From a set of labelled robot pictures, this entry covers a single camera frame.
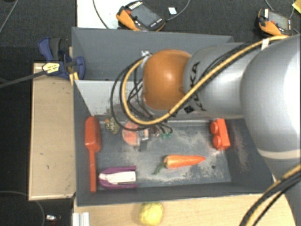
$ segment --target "orange spatula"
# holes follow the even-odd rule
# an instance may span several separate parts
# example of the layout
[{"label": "orange spatula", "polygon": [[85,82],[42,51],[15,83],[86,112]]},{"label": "orange spatula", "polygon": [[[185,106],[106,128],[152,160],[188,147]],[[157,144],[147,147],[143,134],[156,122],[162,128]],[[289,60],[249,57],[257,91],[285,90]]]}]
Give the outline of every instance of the orange spatula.
[{"label": "orange spatula", "polygon": [[96,164],[95,153],[102,148],[99,122],[94,116],[88,117],[85,123],[85,145],[89,150],[90,158],[90,191],[96,192]]}]

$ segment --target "white paper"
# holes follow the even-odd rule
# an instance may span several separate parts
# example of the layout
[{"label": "white paper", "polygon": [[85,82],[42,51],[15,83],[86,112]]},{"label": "white paper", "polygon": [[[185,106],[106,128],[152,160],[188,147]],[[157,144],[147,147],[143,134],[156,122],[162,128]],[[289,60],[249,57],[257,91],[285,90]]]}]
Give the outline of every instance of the white paper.
[{"label": "white paper", "polygon": [[[97,11],[111,29],[118,27],[116,14],[121,6],[137,0],[94,0]],[[77,26],[80,28],[105,28],[93,6],[92,0],[77,0]]]}]

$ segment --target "sticker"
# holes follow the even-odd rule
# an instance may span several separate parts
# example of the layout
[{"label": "sticker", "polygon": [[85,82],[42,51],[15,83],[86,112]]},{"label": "sticker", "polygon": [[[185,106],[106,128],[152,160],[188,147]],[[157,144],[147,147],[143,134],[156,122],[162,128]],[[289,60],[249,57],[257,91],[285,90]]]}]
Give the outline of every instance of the sticker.
[{"label": "sticker", "polygon": [[269,10],[267,8],[264,10],[264,17],[269,18]]},{"label": "sticker", "polygon": [[263,39],[262,40],[262,46],[261,46],[261,51],[263,51],[265,48],[269,46],[269,38]]},{"label": "sticker", "polygon": [[51,74],[54,72],[57,72],[60,70],[60,64],[59,63],[47,63],[43,65],[42,69],[47,73]]},{"label": "sticker", "polygon": [[175,10],[175,8],[168,8],[170,15],[176,15],[177,11]]}]

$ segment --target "black floor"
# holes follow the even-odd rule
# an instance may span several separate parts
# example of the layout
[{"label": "black floor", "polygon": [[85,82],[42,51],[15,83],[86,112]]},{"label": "black floor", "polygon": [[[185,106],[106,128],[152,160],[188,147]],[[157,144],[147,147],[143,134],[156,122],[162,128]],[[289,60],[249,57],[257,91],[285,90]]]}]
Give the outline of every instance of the black floor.
[{"label": "black floor", "polygon": [[[168,7],[181,10],[187,0],[144,0],[169,17]],[[0,26],[15,0],[0,0]],[[291,13],[290,0],[269,0],[278,12]],[[187,10],[166,24],[164,31],[232,35],[235,41],[255,41],[254,27],[264,0],[191,0]],[[294,27],[300,31],[300,14],[294,12]],[[76,0],[20,0],[0,33],[0,78],[13,80],[32,71],[42,60],[37,43],[44,37],[61,37],[71,45],[71,27],[76,25]],[[31,82],[0,89],[0,190],[27,193],[31,125]],[[71,200],[41,202],[45,214],[57,215],[57,226],[70,224]],[[0,225],[41,225],[37,204],[22,195],[0,193]]]}]

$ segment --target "yellow ball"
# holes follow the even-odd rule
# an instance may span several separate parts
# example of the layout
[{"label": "yellow ball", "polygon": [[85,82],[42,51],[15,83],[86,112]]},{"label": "yellow ball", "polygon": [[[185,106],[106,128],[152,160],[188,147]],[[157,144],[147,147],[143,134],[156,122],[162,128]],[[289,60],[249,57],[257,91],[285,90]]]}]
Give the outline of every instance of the yellow ball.
[{"label": "yellow ball", "polygon": [[158,202],[143,203],[140,212],[139,220],[145,226],[157,226],[163,217],[163,206]]}]

